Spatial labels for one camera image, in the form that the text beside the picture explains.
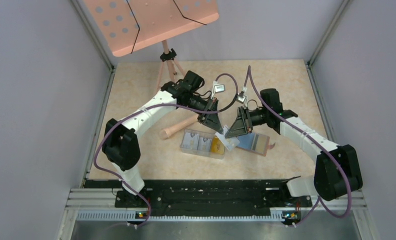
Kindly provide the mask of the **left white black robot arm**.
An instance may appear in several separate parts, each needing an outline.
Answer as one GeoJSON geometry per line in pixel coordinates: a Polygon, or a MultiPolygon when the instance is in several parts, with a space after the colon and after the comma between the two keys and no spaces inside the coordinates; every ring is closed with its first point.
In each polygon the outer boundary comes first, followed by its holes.
{"type": "Polygon", "coordinates": [[[102,152],[116,168],[123,188],[128,191],[127,201],[135,207],[144,204],[145,186],[137,163],[141,157],[139,138],[166,114],[184,108],[198,114],[197,121],[218,132],[223,132],[218,116],[218,99],[204,98],[196,91],[204,79],[188,71],[183,79],[165,83],[160,90],[128,119],[109,120],[105,128],[102,152]]]}

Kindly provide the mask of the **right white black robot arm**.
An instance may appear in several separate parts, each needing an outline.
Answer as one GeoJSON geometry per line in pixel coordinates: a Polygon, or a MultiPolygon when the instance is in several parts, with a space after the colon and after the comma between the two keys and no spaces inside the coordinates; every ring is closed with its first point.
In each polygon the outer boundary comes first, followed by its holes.
{"type": "Polygon", "coordinates": [[[279,92],[274,88],[260,91],[266,105],[250,110],[239,107],[237,118],[225,136],[239,137],[251,133],[254,126],[267,125],[279,135],[290,139],[315,162],[313,176],[297,177],[286,182],[279,192],[285,206],[294,205],[301,196],[320,196],[331,201],[363,186],[357,153],[349,144],[338,145],[309,128],[298,115],[283,109],[279,92]]]}

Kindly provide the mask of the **silver credit card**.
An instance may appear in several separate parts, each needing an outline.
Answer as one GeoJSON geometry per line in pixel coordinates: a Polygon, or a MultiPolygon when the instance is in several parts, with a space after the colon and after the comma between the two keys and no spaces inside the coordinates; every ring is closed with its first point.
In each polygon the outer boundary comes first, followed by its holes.
{"type": "Polygon", "coordinates": [[[227,138],[225,134],[215,133],[215,136],[221,141],[228,151],[232,151],[240,144],[240,140],[237,137],[227,138]]]}

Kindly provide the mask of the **brown leather card holder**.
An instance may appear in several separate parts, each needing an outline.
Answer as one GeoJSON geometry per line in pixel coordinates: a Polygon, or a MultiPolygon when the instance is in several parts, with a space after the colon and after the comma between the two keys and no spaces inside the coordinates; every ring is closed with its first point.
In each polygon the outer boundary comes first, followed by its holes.
{"type": "Polygon", "coordinates": [[[270,140],[270,137],[260,133],[249,133],[238,136],[239,144],[236,148],[248,151],[260,156],[266,156],[269,150],[272,150],[276,143],[270,140]]]}

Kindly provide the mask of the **clear plastic card box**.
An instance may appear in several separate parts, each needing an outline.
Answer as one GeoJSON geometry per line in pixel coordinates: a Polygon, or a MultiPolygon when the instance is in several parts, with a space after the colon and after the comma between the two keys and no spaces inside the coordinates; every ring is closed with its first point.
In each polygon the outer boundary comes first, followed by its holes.
{"type": "Polygon", "coordinates": [[[221,160],[225,156],[226,148],[214,133],[185,129],[180,150],[186,154],[221,160]]]}

